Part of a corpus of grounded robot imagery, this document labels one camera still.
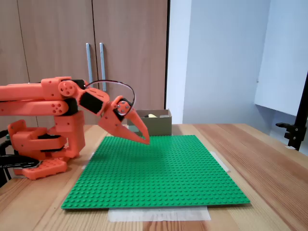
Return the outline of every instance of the wooden cabinet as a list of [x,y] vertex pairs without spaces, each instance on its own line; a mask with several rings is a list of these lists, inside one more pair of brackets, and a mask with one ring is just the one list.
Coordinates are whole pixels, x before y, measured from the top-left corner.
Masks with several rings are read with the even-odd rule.
[[[106,79],[131,85],[136,109],[163,109],[167,0],[93,0],[97,60],[103,43]],[[98,76],[102,79],[101,66]],[[125,88],[106,84],[111,99]]]
[[[0,85],[28,82],[17,1],[0,0]],[[1,116],[0,130],[19,119],[25,119],[29,127],[37,127],[35,116]]]
[[[92,75],[97,80],[91,0],[18,0],[30,82],[71,76],[89,80],[86,43],[92,48]],[[85,112],[87,124],[98,118]],[[40,116],[40,127],[52,127],[53,117]]]
[[[1,85],[56,76],[89,80],[86,43],[93,80],[102,79],[103,43],[106,79],[131,85],[136,109],[164,108],[167,0],[0,0],[0,13]],[[127,89],[106,86],[111,100],[132,100]],[[89,112],[85,118],[98,121]],[[27,123],[50,128],[54,120]]]

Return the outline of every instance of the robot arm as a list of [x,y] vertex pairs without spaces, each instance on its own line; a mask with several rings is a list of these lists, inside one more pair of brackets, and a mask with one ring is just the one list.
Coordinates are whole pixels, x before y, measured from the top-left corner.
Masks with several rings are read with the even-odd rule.
[[[101,117],[98,125],[111,135],[149,144],[147,127],[128,100],[118,96],[111,102],[106,92],[85,85],[84,80],[55,77],[40,83],[0,86],[0,116],[66,116],[77,104]],[[135,124],[144,139],[122,125],[125,118]]]

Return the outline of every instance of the black clamp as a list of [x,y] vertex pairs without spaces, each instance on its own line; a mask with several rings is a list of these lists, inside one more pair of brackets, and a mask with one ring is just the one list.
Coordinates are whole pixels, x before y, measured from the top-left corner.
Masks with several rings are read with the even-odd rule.
[[304,140],[307,128],[286,123],[277,123],[276,126],[287,129],[284,137],[289,140],[288,146],[292,146],[296,150],[299,150],[300,144]]

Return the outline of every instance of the cabinet handle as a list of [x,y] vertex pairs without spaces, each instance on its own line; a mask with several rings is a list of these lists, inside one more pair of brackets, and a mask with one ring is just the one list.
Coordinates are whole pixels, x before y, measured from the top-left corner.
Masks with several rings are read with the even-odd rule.
[[88,71],[89,71],[89,83],[91,83],[93,82],[93,76],[92,76],[90,44],[86,43],[86,49],[87,49]]
[[[101,69],[102,69],[102,80],[106,80],[105,75],[105,60],[104,60],[104,44],[100,42],[100,55],[101,55]],[[106,83],[103,82],[103,91],[107,91]]]

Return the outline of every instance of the lego baseplate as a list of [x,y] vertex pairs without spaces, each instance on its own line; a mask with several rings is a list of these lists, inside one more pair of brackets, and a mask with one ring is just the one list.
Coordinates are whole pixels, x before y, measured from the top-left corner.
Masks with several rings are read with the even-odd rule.
[[249,199],[196,136],[106,137],[63,209],[234,205]]

